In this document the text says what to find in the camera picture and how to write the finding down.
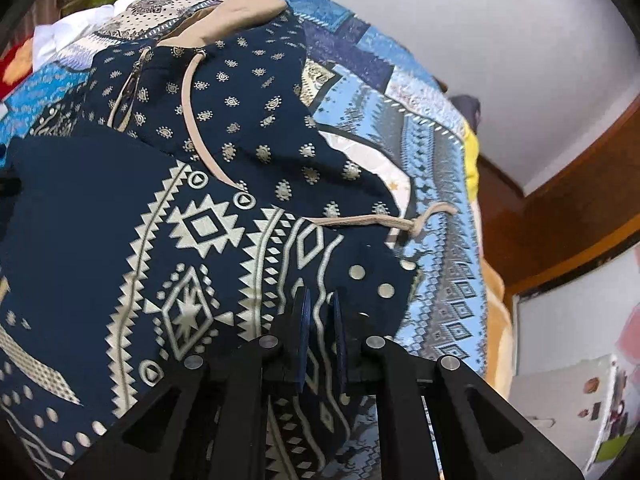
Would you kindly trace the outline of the purple grey backpack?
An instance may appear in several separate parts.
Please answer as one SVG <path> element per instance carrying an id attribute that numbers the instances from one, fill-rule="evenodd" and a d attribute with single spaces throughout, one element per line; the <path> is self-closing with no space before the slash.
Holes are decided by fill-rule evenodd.
<path id="1" fill-rule="evenodd" d="M 474 132 L 477 132 L 478 125 L 480 124 L 480 118 L 482 118 L 480 100 L 475 96 L 469 96 L 468 94 L 450 96 L 449 99 L 451 104 L 464 117 L 470 128 Z"/>

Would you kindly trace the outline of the navy patterned hoodie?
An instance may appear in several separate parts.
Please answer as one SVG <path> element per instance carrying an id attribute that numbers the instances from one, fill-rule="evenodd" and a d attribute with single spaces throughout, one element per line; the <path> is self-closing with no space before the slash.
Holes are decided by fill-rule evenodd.
<path id="1" fill-rule="evenodd" d="M 42 129 L 11 141 L 1 202 L 1 417 L 59 479 L 172 364 L 268 335 L 306 290 L 303 387 L 269 402 L 267 474 L 309 479 L 349 439 L 334 304 L 397 332 L 407 217 L 300 98 L 284 0 L 226 0 L 161 40 L 98 53 Z"/>

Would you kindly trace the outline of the red plush toy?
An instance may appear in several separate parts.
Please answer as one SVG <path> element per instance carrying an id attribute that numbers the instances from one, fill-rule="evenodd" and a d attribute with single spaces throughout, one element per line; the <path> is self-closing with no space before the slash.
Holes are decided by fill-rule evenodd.
<path id="1" fill-rule="evenodd" d="M 4 100 L 31 73 L 32 37 L 29 37 L 2 56 L 0 99 Z"/>

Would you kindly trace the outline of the brown wooden door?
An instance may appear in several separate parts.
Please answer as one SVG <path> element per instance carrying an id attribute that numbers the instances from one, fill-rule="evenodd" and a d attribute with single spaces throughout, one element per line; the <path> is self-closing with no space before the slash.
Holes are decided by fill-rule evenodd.
<path id="1" fill-rule="evenodd" d="M 639 240 L 639 101 L 529 196 L 488 159 L 478 162 L 484 257 L 506 294 L 547 284 Z"/>

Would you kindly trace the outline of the yellow plush blanket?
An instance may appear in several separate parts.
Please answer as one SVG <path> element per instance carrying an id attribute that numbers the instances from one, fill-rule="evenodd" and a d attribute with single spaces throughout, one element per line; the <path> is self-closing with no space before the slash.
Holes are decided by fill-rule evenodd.
<path id="1" fill-rule="evenodd" d="M 464 122 L 463 125 L 465 183 L 469 201 L 473 203 L 477 200 L 478 186 L 480 185 L 480 172 L 477 169 L 480 144 L 469 123 Z"/>

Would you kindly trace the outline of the white sheet on bed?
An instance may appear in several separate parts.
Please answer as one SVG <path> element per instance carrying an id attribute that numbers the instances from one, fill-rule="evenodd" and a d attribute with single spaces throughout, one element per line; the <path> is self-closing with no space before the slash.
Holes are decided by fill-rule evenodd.
<path id="1" fill-rule="evenodd" d="M 117 0 L 115 3 L 72 13 L 51 25 L 38 25 L 32 36 L 32 70 L 39 70 L 58 52 L 79 38 L 95 32 L 135 1 Z"/>

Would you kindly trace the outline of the beige fleece blanket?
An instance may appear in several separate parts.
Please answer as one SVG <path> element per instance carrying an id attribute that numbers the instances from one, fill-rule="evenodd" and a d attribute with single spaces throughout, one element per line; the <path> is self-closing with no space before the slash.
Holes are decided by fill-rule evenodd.
<path id="1" fill-rule="evenodd" d="M 514 335 L 510 312 L 504 304 L 506 289 L 501 276 L 484 259 L 480 259 L 487 299 L 487 368 L 486 382 L 500 396 L 509 399 L 513 369 Z"/>

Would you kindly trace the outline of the white plastic board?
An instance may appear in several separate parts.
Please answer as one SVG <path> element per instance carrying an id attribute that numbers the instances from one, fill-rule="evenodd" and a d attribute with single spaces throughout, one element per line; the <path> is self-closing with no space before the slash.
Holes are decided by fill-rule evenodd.
<path id="1" fill-rule="evenodd" d="M 610 353 L 515 376 L 509 400 L 587 479 L 599 479 L 639 425 L 639 370 Z"/>

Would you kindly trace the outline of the blue patchwork bedspread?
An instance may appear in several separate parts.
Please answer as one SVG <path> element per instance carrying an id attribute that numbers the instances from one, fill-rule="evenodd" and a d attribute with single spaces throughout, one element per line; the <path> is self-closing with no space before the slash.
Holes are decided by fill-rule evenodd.
<path id="1" fill-rule="evenodd" d="M 94 57 L 127 41 L 161 40 L 226 0 L 136 0 L 96 32 L 74 41 L 6 98 L 1 173 L 11 141 L 42 121 L 89 75 Z M 418 277 L 395 339 L 425 359 L 455 356 L 486 370 L 487 307 L 480 255 L 465 183 L 464 119 L 429 73 L 395 40 L 332 0 L 284 0 L 302 24 L 306 61 L 300 98 L 334 150 L 376 174 L 403 214 L 429 203 L 451 206 L 422 231 L 388 234 L 393 254 Z M 1 417 L 6 479 L 38 477 Z"/>

